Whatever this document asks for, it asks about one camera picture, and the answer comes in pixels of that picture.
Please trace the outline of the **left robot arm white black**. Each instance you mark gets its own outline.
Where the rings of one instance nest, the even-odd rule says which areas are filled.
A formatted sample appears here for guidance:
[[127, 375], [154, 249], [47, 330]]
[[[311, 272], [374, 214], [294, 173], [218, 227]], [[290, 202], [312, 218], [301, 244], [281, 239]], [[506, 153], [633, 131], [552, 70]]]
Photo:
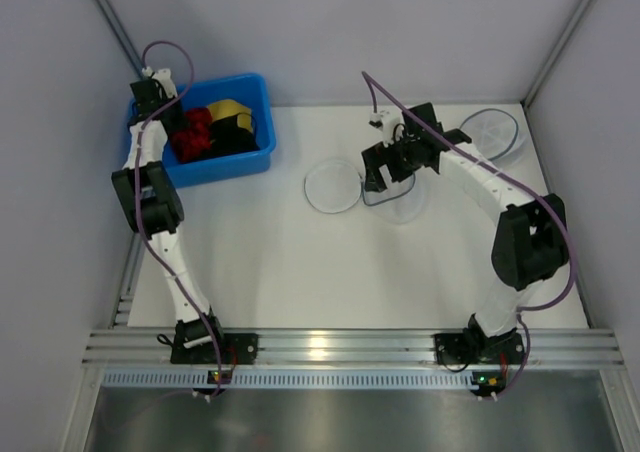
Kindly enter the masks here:
[[162, 162], [168, 136], [185, 117], [180, 95], [162, 69], [130, 84], [130, 150], [111, 181], [132, 231], [160, 266], [175, 310], [174, 363], [206, 363], [219, 355], [224, 332], [190, 271], [179, 226], [184, 210]]

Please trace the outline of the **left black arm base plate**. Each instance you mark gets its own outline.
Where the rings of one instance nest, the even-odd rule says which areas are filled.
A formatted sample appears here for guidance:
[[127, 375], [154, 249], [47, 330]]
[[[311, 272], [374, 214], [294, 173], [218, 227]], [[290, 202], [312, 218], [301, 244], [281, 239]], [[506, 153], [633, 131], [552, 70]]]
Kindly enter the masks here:
[[216, 354], [209, 334], [198, 339], [176, 334], [169, 361], [177, 365], [252, 365], [257, 358], [258, 335], [225, 333], [218, 342], [218, 351]]

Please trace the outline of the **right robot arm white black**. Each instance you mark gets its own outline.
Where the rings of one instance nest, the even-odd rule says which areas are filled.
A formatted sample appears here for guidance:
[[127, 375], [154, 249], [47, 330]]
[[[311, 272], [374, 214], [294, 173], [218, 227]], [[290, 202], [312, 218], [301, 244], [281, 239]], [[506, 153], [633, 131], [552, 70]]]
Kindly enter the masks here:
[[569, 261], [562, 200], [554, 194], [536, 200], [490, 171], [466, 130], [444, 130], [430, 103], [399, 117], [376, 109], [369, 124], [382, 139], [361, 154], [366, 205], [403, 199], [425, 168], [457, 185], [496, 226], [490, 256], [496, 284], [461, 332], [437, 336], [438, 363], [495, 363], [502, 355], [521, 362], [516, 314], [529, 292]]

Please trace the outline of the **red lace bra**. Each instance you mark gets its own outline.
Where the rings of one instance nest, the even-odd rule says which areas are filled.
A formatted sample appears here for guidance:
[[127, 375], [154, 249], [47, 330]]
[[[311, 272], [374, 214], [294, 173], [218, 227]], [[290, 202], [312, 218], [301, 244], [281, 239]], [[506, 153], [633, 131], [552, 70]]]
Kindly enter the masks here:
[[185, 112], [186, 126], [169, 138], [176, 159], [181, 164], [209, 160], [212, 137], [209, 130], [213, 117], [208, 107], [197, 107]]

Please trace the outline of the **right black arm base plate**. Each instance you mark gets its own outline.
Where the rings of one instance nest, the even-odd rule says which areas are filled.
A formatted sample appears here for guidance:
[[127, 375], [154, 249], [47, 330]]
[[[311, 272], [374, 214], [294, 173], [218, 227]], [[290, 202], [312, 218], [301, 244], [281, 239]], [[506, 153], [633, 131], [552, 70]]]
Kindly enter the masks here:
[[520, 365], [525, 352], [522, 337], [515, 329], [486, 337], [480, 330], [465, 328], [436, 334], [434, 343], [436, 361], [443, 366]]

